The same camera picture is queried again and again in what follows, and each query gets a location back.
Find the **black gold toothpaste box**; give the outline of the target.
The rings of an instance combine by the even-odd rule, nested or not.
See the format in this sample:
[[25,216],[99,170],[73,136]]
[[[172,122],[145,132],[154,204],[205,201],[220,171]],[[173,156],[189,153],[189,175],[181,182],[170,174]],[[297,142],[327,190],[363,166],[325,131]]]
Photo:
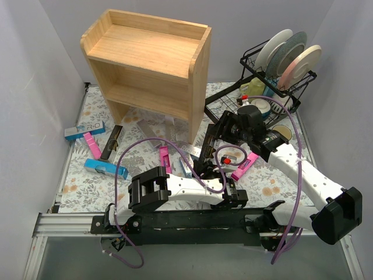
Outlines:
[[107,163],[113,163],[114,159],[116,157],[116,154],[119,150],[119,146],[121,144],[121,141],[124,137],[125,130],[123,126],[121,125],[115,125],[109,138],[108,141],[101,153],[101,156],[99,158],[100,161],[102,162],[107,162]]

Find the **silver gold toothpaste box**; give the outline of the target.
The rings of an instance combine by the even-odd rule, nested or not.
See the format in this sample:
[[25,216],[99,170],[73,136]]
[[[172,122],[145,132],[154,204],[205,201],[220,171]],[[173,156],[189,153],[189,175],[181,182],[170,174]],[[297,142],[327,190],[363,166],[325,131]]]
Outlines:
[[201,148],[201,153],[199,160],[201,163],[204,163],[207,160],[213,158],[213,154],[215,152],[214,144],[216,141],[216,128],[214,124],[209,124],[207,126],[205,138],[203,140],[203,145]]

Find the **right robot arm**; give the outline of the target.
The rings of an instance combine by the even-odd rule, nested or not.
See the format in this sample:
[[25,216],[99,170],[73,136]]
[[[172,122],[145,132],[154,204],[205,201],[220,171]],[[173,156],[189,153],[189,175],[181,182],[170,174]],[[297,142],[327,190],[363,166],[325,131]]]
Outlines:
[[277,201],[265,208],[263,223],[271,232],[283,226],[312,230],[325,243],[333,245],[362,222],[363,197],[358,189],[346,189],[328,179],[301,156],[301,150],[279,132],[269,130],[262,114],[253,105],[242,106],[237,113],[224,111],[215,124],[210,124],[199,157],[201,164],[209,164],[217,155],[216,141],[247,144],[265,162],[280,170],[296,183],[313,207],[300,207],[298,202],[286,205]]

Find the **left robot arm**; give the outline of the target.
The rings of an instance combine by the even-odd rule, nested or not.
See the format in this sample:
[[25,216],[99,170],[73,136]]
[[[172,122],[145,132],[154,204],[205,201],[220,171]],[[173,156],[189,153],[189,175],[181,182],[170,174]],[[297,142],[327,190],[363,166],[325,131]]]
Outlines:
[[235,181],[217,166],[208,164],[196,178],[168,174],[165,167],[155,167],[135,176],[128,186],[128,195],[107,207],[104,226],[111,233],[118,233],[136,214],[155,212],[168,201],[195,201],[210,205],[211,209],[229,210],[246,206],[248,195],[238,190]]

